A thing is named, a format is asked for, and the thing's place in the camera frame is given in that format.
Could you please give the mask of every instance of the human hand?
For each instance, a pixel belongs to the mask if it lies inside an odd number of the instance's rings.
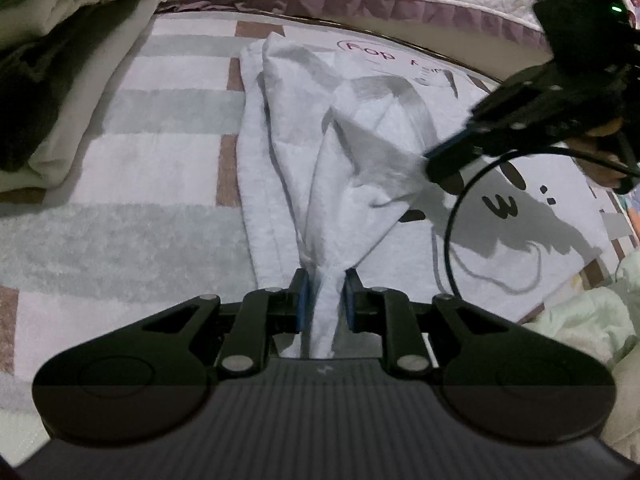
[[[598,137],[606,137],[615,134],[621,127],[622,119],[614,119],[603,126],[599,126],[588,131],[583,136],[573,137],[565,140],[565,142],[572,150],[589,153],[591,155],[604,158],[605,160],[610,160],[611,162],[620,163],[620,159],[613,153],[599,150],[597,141]],[[585,160],[576,160],[576,163],[580,166],[586,176],[602,187],[615,189],[620,186],[620,180],[625,176],[618,171],[603,168],[602,166],[598,166],[597,164],[593,164],[592,162],[587,162]]]

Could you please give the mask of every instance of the purple fabric trim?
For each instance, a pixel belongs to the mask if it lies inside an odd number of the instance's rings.
[[[400,22],[431,23],[489,34],[521,46],[549,51],[542,32],[485,10],[418,0],[180,0],[160,4],[158,12],[233,9],[320,18],[363,16]]]

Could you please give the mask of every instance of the plaid blanket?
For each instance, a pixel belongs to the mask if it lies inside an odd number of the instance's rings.
[[[156,17],[63,184],[0,194],[0,408],[33,411],[34,374],[66,348],[200,294],[239,301],[255,287],[236,177],[238,55],[271,32],[313,43],[318,30],[236,12]],[[547,306],[606,279],[637,245],[616,198],[594,193],[617,226],[610,250]]]

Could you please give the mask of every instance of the black cable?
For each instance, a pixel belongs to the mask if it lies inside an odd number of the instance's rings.
[[[514,151],[505,153],[503,156],[493,160],[486,167],[482,168],[482,170],[478,171],[474,175],[474,177],[466,184],[460,195],[458,196],[456,203],[451,209],[451,213],[449,214],[449,219],[447,220],[447,228],[444,231],[444,269],[447,273],[447,280],[449,281],[449,287],[454,296],[462,299],[460,295],[460,290],[458,288],[458,284],[456,283],[456,279],[453,277],[453,270],[451,269],[451,234],[453,232],[453,224],[456,220],[456,216],[460,209],[460,205],[464,200],[465,196],[469,194],[472,187],[478,183],[478,181],[484,177],[491,170],[497,168],[501,164],[505,162],[509,162],[514,158],[520,158],[521,156],[529,156],[529,155],[563,155],[570,156],[572,158],[578,158],[580,160],[585,160],[587,162],[592,162],[593,164],[597,164],[599,166],[603,166],[604,168],[608,168],[610,170],[618,171],[619,173],[623,173],[626,176],[635,176],[640,178],[640,170],[638,168],[629,168],[624,166],[623,164],[618,164],[616,162],[611,162],[609,160],[604,160],[603,158],[599,158],[595,155],[591,155],[589,153],[578,152],[577,150],[571,150],[569,148],[561,148],[559,146],[548,146],[546,148],[542,148],[540,150],[531,150],[531,151]]]

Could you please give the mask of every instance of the white garment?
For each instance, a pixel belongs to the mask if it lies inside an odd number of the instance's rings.
[[[0,10],[0,50],[50,33],[82,6],[113,0],[25,0]]]
[[[28,163],[15,173],[0,171],[0,192],[49,188],[66,177],[109,78],[131,49],[161,0],[140,0],[135,12],[100,44],[76,76],[58,120]]]
[[[414,301],[448,288],[442,235],[454,197],[427,183],[420,156],[455,133],[484,95],[462,72],[455,85],[444,72],[408,80],[360,59],[276,35],[241,56],[238,181],[258,285],[286,286],[301,263],[311,271],[317,358],[380,353],[376,336],[335,335],[348,267],[357,266],[365,286],[403,290]],[[483,164],[466,168],[465,181]],[[462,206],[452,247],[463,297],[510,320],[609,243],[571,160],[536,156],[516,165],[527,190],[491,172]],[[482,203],[487,196],[495,205],[496,194],[514,197],[516,217],[498,218]],[[398,223],[410,205],[426,219]],[[297,355],[299,344],[284,355]]]

